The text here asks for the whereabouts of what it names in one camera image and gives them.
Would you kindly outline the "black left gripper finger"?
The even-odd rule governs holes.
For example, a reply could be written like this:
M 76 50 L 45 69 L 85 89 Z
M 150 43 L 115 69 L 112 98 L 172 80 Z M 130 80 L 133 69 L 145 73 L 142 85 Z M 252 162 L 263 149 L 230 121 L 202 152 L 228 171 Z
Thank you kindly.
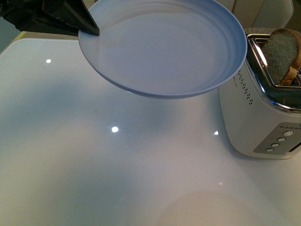
M 2 17 L 22 32 L 98 36 L 100 30 L 82 0 L 3 0 Z

